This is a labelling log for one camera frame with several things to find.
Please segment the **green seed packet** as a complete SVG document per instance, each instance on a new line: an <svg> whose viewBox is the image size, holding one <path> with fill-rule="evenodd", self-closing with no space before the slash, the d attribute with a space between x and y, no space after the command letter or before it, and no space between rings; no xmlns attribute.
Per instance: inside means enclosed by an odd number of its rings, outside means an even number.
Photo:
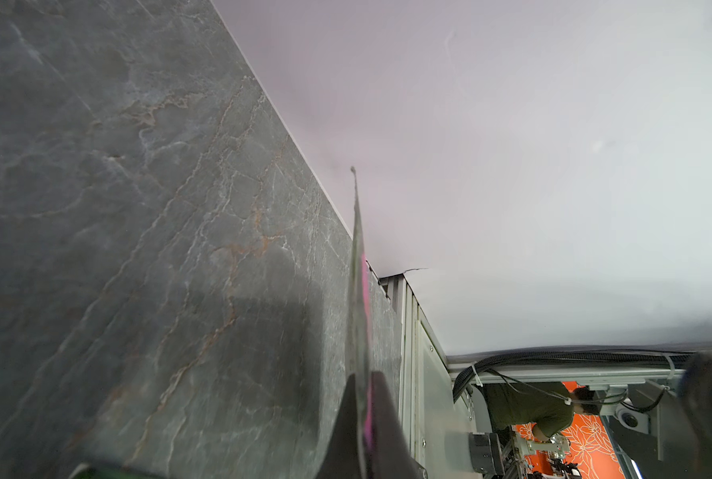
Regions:
<svg viewBox="0 0 712 479"><path fill-rule="evenodd" d="M373 412L371 386L371 307L369 304L369 267L367 265L361 211L358 195L358 177L350 168L354 181L354 222L350 261L349 337L350 359L355 375L357 437L359 450L369 455L373 449Z"/></svg>

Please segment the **white text seed packet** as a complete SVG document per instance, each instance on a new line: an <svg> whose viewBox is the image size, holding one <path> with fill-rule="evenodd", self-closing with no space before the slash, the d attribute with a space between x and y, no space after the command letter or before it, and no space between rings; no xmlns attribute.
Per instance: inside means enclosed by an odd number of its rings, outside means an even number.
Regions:
<svg viewBox="0 0 712 479"><path fill-rule="evenodd" d="M160 474L108 464L81 463L69 479L164 479Z"/></svg>

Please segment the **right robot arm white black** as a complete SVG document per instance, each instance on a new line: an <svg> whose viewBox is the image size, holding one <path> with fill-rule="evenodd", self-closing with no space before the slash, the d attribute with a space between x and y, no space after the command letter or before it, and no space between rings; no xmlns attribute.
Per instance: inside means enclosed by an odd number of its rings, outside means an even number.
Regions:
<svg viewBox="0 0 712 479"><path fill-rule="evenodd" d="M627 478L712 478L712 351L682 373L633 385L605 426Z"/></svg>

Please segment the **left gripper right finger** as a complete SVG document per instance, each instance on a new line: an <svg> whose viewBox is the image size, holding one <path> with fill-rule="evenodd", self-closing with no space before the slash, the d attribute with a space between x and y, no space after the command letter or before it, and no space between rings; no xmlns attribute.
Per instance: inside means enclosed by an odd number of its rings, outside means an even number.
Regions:
<svg viewBox="0 0 712 479"><path fill-rule="evenodd" d="M385 375L381 371L373 371L370 381L370 477L420 479L422 472L410 454Z"/></svg>

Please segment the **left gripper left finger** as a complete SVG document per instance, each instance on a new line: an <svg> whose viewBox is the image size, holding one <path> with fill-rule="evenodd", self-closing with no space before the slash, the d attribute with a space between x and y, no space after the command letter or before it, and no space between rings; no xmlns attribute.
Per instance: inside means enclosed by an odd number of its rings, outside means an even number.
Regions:
<svg viewBox="0 0 712 479"><path fill-rule="evenodd" d="M317 479L362 479L355 375L348 377Z"/></svg>

